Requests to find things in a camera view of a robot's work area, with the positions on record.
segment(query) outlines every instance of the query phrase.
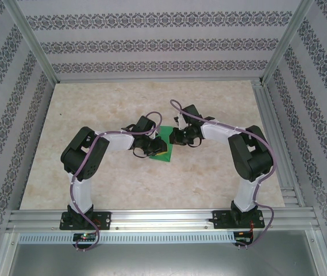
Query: green block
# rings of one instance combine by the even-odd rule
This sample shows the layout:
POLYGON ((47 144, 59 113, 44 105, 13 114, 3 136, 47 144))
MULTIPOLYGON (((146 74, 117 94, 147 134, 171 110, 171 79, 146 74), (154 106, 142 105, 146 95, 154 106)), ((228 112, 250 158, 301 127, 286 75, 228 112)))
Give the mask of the green block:
POLYGON ((167 152, 164 154, 156 155, 156 156, 150 156, 151 159, 161 160, 165 162, 169 162, 171 160, 171 154, 172 154, 172 148, 173 145, 170 144, 170 134, 172 133, 174 127, 172 126, 165 126, 161 125, 159 135, 163 141, 167 144, 167 152))

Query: beige floor panel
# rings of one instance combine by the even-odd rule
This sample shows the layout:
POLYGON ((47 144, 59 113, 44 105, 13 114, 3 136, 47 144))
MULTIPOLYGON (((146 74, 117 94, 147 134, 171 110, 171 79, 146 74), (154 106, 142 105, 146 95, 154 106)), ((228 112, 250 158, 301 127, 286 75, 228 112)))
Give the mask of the beige floor panel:
MULTIPOLYGON (((58 84, 21 209, 66 208, 69 182, 60 155, 81 127, 119 130, 153 110, 163 115, 163 125, 175 126, 172 98, 184 107, 194 104, 204 117, 261 126, 248 81, 58 84)), ((238 182, 229 147, 204 140, 198 148, 175 145, 169 163, 132 151, 106 154, 93 177, 92 200, 96 209, 228 208, 238 182)), ((275 175, 261 187, 259 202, 284 206, 275 175)))

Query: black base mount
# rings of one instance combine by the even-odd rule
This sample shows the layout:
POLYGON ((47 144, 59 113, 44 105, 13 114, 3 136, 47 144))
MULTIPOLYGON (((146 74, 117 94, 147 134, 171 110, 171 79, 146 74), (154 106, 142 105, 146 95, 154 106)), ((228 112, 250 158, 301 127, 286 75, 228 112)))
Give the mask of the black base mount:
MULTIPOLYGON (((110 229, 111 212, 93 212, 92 205, 85 215, 95 223, 99 230, 110 229)), ((67 205, 67 212, 63 212, 61 216, 60 230, 94 230, 94 227, 81 214, 76 213, 70 205, 67 205)))
POLYGON ((264 228, 264 218, 261 210, 255 206, 247 212, 241 212, 238 207, 231 202, 231 210, 215 210, 212 212, 213 218, 209 221, 214 224, 214 229, 246 229, 264 228))

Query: wire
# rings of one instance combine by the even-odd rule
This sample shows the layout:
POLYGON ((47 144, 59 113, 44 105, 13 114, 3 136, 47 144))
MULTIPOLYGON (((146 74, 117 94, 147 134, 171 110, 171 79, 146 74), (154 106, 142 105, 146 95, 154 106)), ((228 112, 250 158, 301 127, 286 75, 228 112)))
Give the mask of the wire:
POLYGON ((75 248, 77 251, 88 251, 88 250, 91 250, 93 249, 99 242, 99 238, 100 238, 100 235, 99 235, 99 229, 98 227, 95 225, 94 222, 92 222, 82 211, 81 209, 79 208, 78 204, 76 203, 75 201, 75 198, 74 198, 74 192, 73 192, 73 186, 74 186, 74 183, 75 183, 75 180, 76 180, 76 177, 78 177, 78 175, 80 174, 80 172, 82 171, 83 167, 85 166, 85 164, 87 163, 88 161, 88 158, 90 156, 90 154, 92 153, 92 150, 95 146, 95 144, 97 143, 98 139, 101 138, 102 136, 104 135, 108 135, 108 134, 126 134, 126 135, 147 135, 151 132, 154 132, 156 131, 157 129, 159 129, 159 127, 161 126, 162 124, 162 114, 157 112, 157 111, 152 111, 152 112, 149 112, 146 117, 148 117, 149 115, 151 114, 158 114, 159 115, 159 123, 154 127, 152 128, 151 130, 149 131, 145 131, 145 132, 128 132, 128 131, 107 131, 107 132, 103 132, 103 133, 100 133, 98 134, 95 139, 93 140, 92 142, 92 145, 90 146, 89 148, 89 151, 88 153, 86 154, 86 156, 84 157, 84 160, 82 162, 82 164, 80 164, 80 167, 77 169, 76 173, 72 176, 71 178, 71 184, 70 184, 70 197, 71 197, 71 201, 72 203, 74 204, 74 207, 75 209, 79 212, 79 214, 86 220, 88 221, 95 229, 96 233, 97 233, 97 238, 94 242, 94 244, 92 244, 90 247, 88 248, 84 248, 84 249, 81 249, 78 247, 78 243, 79 243, 79 240, 76 241, 75 243, 75 248))
POLYGON ((271 146, 266 142, 264 141, 264 139, 262 139, 261 137, 259 137, 258 135, 254 134, 254 133, 251 133, 251 132, 248 132, 246 130, 243 130, 241 128, 236 128, 234 126, 231 126, 231 125, 227 125, 227 124, 223 124, 221 122, 213 122, 213 121, 209 121, 209 120, 206 120, 204 118, 200 118, 200 117, 197 117, 195 115, 192 115, 188 112, 185 112, 184 110, 182 110, 182 105, 176 101, 175 99, 172 99, 170 100, 170 104, 176 109, 178 110, 181 114, 185 114, 191 118, 194 118, 196 120, 199 120, 199 121, 202 121, 202 122, 206 122, 208 124, 212 124, 212 125, 220 125, 221 127, 224 127, 224 128, 228 128, 228 129, 231 129, 233 131, 239 131, 239 132, 242 132, 244 134, 247 134, 249 136, 251 136, 252 138, 255 138, 257 139, 258 141, 260 141, 268 150, 269 150, 269 153, 272 157, 272 160, 273 160, 273 168, 272 170, 266 174, 264 177, 262 177, 256 187, 255 187, 255 191, 254 191, 254 194, 253 194, 253 202, 255 203, 255 205, 257 205, 258 207, 261 207, 261 208, 267 208, 271 211, 271 218, 269 220, 269 223, 268 225, 266 226, 266 228, 264 229, 264 231, 259 235, 259 237, 250 245, 248 246, 242 246, 241 248, 248 248, 248 247, 252 247, 254 246, 255 244, 257 244, 259 242, 259 240, 261 240, 263 237, 264 237, 264 234, 268 231, 269 227, 271 226, 272 222, 273 222, 273 219, 274 219, 274 210, 272 207, 270 206, 267 206, 267 205, 263 205, 263 204, 259 204, 256 202, 256 196, 259 192, 259 189, 260 189, 260 186, 261 186, 261 183, 265 180, 267 180, 269 177, 271 177, 271 175, 275 172, 276 168, 277 168, 277 162, 276 162, 276 159, 275 159, 275 154, 274 154, 274 151, 273 149, 271 148, 271 146))
POLYGON ((202 144, 202 139, 199 138, 199 144, 198 145, 191 145, 191 144, 187 144, 190 148, 197 148, 202 144))
POLYGON ((250 232, 251 232, 251 238, 252 239, 254 237, 254 223, 253 221, 250 222, 250 232))
POLYGON ((98 226, 98 225, 99 225, 99 226, 101 226, 101 225, 102 225, 102 223, 101 223, 99 220, 97 220, 96 218, 95 218, 95 219, 93 219, 93 222, 94 222, 94 223, 98 223, 98 224, 97 224, 97 226, 98 226))
POLYGON ((133 155, 134 155, 135 157, 138 157, 138 158, 141 158, 141 159, 144 159, 144 158, 147 158, 147 157, 148 157, 148 155, 140 156, 140 155, 136 154, 136 153, 135 153, 135 149, 133 149, 133 155))

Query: striped wall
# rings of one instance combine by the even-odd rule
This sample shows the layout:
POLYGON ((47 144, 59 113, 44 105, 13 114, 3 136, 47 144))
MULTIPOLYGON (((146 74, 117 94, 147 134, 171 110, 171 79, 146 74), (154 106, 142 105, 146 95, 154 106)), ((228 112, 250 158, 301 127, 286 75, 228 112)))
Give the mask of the striped wall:
POLYGON ((299 0, 18 4, 65 81, 260 77, 299 0))
POLYGON ((0 1, 0 241, 26 185, 53 87, 0 1))
POLYGON ((268 84, 303 196, 327 243, 327 1, 315 1, 268 84))

